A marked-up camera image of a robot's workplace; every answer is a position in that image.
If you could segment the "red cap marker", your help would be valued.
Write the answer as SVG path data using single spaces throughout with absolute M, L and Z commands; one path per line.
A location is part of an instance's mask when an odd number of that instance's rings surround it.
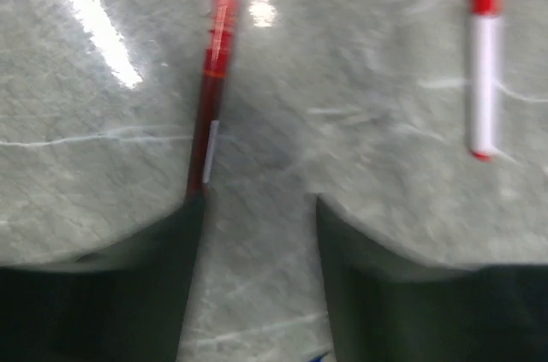
M 468 149 L 480 161 L 489 161 L 496 153 L 503 0 L 468 0 L 468 9 Z

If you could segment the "red translucent pen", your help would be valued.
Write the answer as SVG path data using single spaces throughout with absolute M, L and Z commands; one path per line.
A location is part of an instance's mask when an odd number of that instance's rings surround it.
M 211 0 L 211 27 L 188 166 L 187 196 L 202 190 L 211 179 L 223 89 L 230 69 L 240 10 L 241 0 Z

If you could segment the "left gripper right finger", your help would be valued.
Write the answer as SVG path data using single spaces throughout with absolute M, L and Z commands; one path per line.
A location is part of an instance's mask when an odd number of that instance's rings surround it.
M 544 361 L 547 268 L 424 264 L 315 207 L 339 361 Z

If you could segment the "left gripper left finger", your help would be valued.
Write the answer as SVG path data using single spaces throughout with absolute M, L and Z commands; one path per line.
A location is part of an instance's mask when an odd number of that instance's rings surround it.
M 205 213 L 197 194 L 111 245 L 4 265 L 2 360 L 175 360 Z

